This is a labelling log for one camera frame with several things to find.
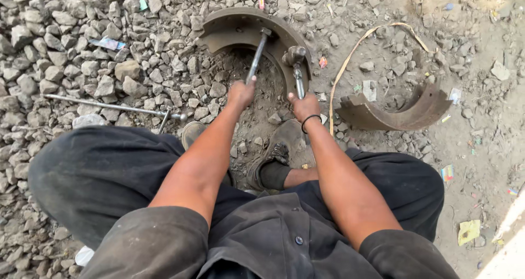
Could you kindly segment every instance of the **black sock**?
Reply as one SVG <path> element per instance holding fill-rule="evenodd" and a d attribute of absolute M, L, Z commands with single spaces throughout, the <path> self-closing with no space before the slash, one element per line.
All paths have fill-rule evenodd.
<path fill-rule="evenodd" d="M 284 190 L 286 176 L 292 170 L 291 167 L 276 160 L 266 163 L 261 167 L 260 177 L 263 187 L 266 189 Z"/>

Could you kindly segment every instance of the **curved metal part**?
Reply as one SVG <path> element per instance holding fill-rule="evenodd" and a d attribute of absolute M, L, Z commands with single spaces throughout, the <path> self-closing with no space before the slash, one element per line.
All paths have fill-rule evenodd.
<path fill-rule="evenodd" d="M 384 112 L 364 94 L 342 98 L 336 112 L 353 126 L 366 130 L 416 130 L 425 128 L 447 112 L 452 101 L 440 90 L 439 83 L 418 85 L 412 98 L 396 113 Z"/>
<path fill-rule="evenodd" d="M 311 56 L 305 42 L 293 28 L 278 17 L 268 16 L 254 7 L 230 7 L 210 14 L 204 22 L 204 33 L 197 40 L 197 45 L 208 48 L 216 55 L 232 48 L 250 48 L 255 50 L 261 40 L 261 27 L 272 31 L 262 54 L 277 67 L 286 82 L 283 95 L 297 93 L 293 67 L 286 66 L 281 58 L 289 47 L 294 45 L 306 48 L 305 59 L 301 63 L 304 89 L 308 89 L 312 79 L 310 70 Z"/>

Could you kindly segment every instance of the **dusty ground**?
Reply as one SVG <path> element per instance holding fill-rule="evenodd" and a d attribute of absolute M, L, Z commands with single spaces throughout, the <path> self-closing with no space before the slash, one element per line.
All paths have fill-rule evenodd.
<path fill-rule="evenodd" d="M 253 7 L 255 0 L 147 0 L 150 8 L 142 12 L 134 7 L 136 1 L 104 0 L 103 5 L 97 5 L 100 0 L 0 1 L 0 90 L 5 89 L 0 92 L 1 276 L 77 277 L 81 270 L 72 258 L 82 244 L 50 221 L 27 190 L 28 163 L 46 142 L 70 130 L 72 119 L 84 114 L 100 114 L 107 125 L 154 130 L 160 123 L 151 115 L 110 114 L 100 108 L 48 103 L 40 98 L 40 93 L 96 97 L 99 101 L 156 110 L 174 105 L 187 112 L 190 120 L 209 123 L 216 116 L 213 111 L 226 102 L 221 85 L 227 86 L 229 81 L 246 75 L 253 52 L 235 50 L 210 57 L 195 46 L 194 40 L 201 33 L 203 17 L 209 13 L 224 7 Z M 449 3 L 453 7 L 446 10 Z M 491 242 L 516 199 L 507 190 L 518 191 L 524 182 L 524 3 L 525 0 L 267 0 L 268 14 L 283 17 L 305 37 L 313 61 L 310 91 L 318 98 L 329 100 L 343 61 L 369 28 L 405 22 L 431 51 L 440 51 L 416 58 L 413 50 L 421 47 L 401 28 L 372 34 L 346 67 L 336 87 L 334 106 L 339 106 L 341 97 L 361 92 L 363 81 L 372 80 L 378 83 L 375 104 L 396 111 L 410 98 L 414 85 L 435 78 L 446 93 L 452 88 L 463 91 L 460 102 L 444 115 L 449 114 L 449 120 L 406 133 L 363 131 L 336 114 L 335 136 L 342 149 L 355 139 L 363 150 L 408 153 L 438 171 L 454 165 L 455 177 L 445 184 L 445 205 L 435 245 L 461 278 L 476 278 L 498 252 L 505 253 L 505 243 L 523 227 L 523 222 L 518 221 L 503 235 L 501 243 Z M 327 4 L 331 4 L 333 15 Z M 38 11 L 42 19 L 28 11 Z M 52 11 L 68 12 L 74 16 L 74 22 L 67 25 L 67 20 L 51 14 Z M 115 28 L 109 33 L 127 43 L 117 57 L 111 52 L 105 56 L 96 47 L 82 44 L 100 37 L 110 23 L 120 28 L 120 35 Z M 24 35 L 27 41 L 11 40 L 17 35 L 13 31 L 17 25 L 30 28 L 30 36 Z M 58 40 L 62 36 L 62 44 L 65 36 L 78 41 L 59 48 L 46 32 Z M 67 52 L 62 64 L 55 50 Z M 318 65 L 321 56 L 328 60 L 323 69 Z M 399 66 L 396 58 L 405 59 L 406 70 L 392 73 Z M 48 73 L 49 65 L 43 68 L 42 59 L 51 60 L 57 69 Z M 126 59 L 138 62 L 133 71 L 140 67 L 140 74 L 134 76 L 138 84 L 133 87 L 119 81 L 116 73 L 117 63 Z M 369 61 L 374 64 L 373 69 L 360 70 L 360 65 Z M 491 72 L 495 62 L 504 65 L 503 72 L 508 71 L 508 77 L 498 78 Z M 33 83 L 21 74 L 27 74 Z M 101 83 L 107 79 L 102 78 L 104 75 L 112 80 L 109 88 Z M 257 76 L 255 101 L 242 114 L 232 143 L 231 168 L 241 189 L 250 189 L 245 182 L 247 167 L 262 153 L 278 126 L 268 119 L 275 113 L 282 121 L 292 118 L 288 103 L 280 97 L 282 78 L 270 61 L 261 60 Z M 320 103 L 322 113 L 328 116 L 329 101 Z M 166 132 L 177 135 L 182 127 L 179 122 L 169 122 Z M 483 239 L 458 246 L 459 223 L 476 219 L 482 221 Z"/>

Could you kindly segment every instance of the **black pants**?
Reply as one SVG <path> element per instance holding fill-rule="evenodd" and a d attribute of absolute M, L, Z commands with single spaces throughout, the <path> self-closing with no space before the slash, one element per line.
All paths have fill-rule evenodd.
<path fill-rule="evenodd" d="M 154 135 L 143 128 L 85 127 L 58 137 L 36 155 L 29 186 L 46 214 L 97 249 L 119 218 L 148 206 L 183 152 L 172 135 Z M 405 154 L 358 149 L 346 153 L 383 194 L 401 226 L 433 241 L 444 199 L 439 174 Z M 282 193 L 289 192 L 332 220 L 318 181 Z M 255 198 L 222 184 L 211 227 Z"/>

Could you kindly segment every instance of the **metal rod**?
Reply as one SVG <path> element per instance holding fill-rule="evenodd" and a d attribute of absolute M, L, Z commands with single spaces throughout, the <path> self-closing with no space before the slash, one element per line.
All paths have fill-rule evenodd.
<path fill-rule="evenodd" d="M 305 98 L 305 87 L 302 84 L 302 72 L 300 63 L 295 63 L 295 65 L 293 66 L 293 77 L 296 79 L 297 97 L 302 100 Z"/>
<path fill-rule="evenodd" d="M 158 116 L 166 116 L 166 113 L 167 113 L 167 112 L 162 112 L 162 111 L 144 110 L 144 109 L 139 109 L 139 108 L 131 108 L 131 107 L 125 107 L 125 106 L 119 106 L 119 105 L 104 104 L 102 102 L 97 102 L 97 101 L 88 101 L 88 100 L 82 100 L 82 99 L 68 98 L 68 97 L 62 97 L 58 95 L 43 95 L 43 96 L 46 98 L 77 102 L 79 104 L 98 106 L 98 107 L 103 107 L 103 108 L 119 109 L 119 110 L 124 110 L 124 111 L 140 112 L 140 113 L 146 113 L 146 114 L 152 114 L 152 115 L 158 115 Z M 180 121 L 186 121 L 188 119 L 188 115 L 186 115 L 185 113 L 171 114 L 170 118 L 178 119 Z"/>
<path fill-rule="evenodd" d="M 173 108 L 172 107 L 168 107 L 167 110 L 166 110 L 166 115 L 164 116 L 164 119 L 162 120 L 162 123 L 161 123 L 161 127 L 159 128 L 159 133 L 158 135 L 160 135 L 162 133 L 162 130 L 164 129 L 164 126 L 166 125 L 166 122 L 167 122 L 167 118 L 170 116 L 171 114 L 171 110 Z"/>
<path fill-rule="evenodd" d="M 250 66 L 250 71 L 248 71 L 248 76 L 246 76 L 246 84 L 252 79 L 252 76 L 255 74 L 255 70 L 257 70 L 257 64 L 259 64 L 259 60 L 261 59 L 261 55 L 263 54 L 263 48 L 267 40 L 268 35 L 264 33 L 261 34 L 261 41 L 259 42 L 257 50 L 255 51 L 255 56 L 253 57 L 252 65 Z"/>

